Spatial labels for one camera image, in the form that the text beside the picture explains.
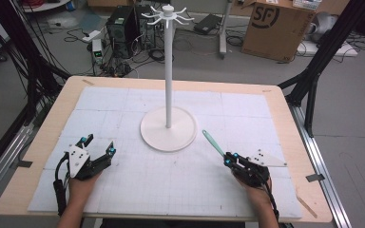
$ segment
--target floor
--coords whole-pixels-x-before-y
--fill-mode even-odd
[[[106,21],[97,19],[88,9],[72,15],[86,31],[100,29]],[[85,23],[94,18],[95,23]],[[237,18],[233,25],[245,25],[248,19]],[[50,51],[73,75],[92,73],[86,44],[66,43],[65,30],[46,33]],[[228,45],[224,59],[217,54],[219,38],[201,37],[187,31],[177,31],[174,41],[174,80],[224,82],[236,84],[277,85],[299,74],[311,58],[297,57],[290,64],[242,54],[239,47]],[[163,65],[150,63],[137,67],[126,77],[162,79]],[[0,138],[26,103],[26,94],[11,61],[0,62]],[[314,119],[314,134],[320,152],[328,166],[336,190],[353,227],[365,227],[365,51],[342,63],[331,61],[318,82]],[[13,169],[0,182],[0,195],[10,180]],[[58,218],[3,217],[0,227],[53,227]],[[84,227],[93,227],[87,219]],[[295,224],[296,227],[335,227],[333,223]]]

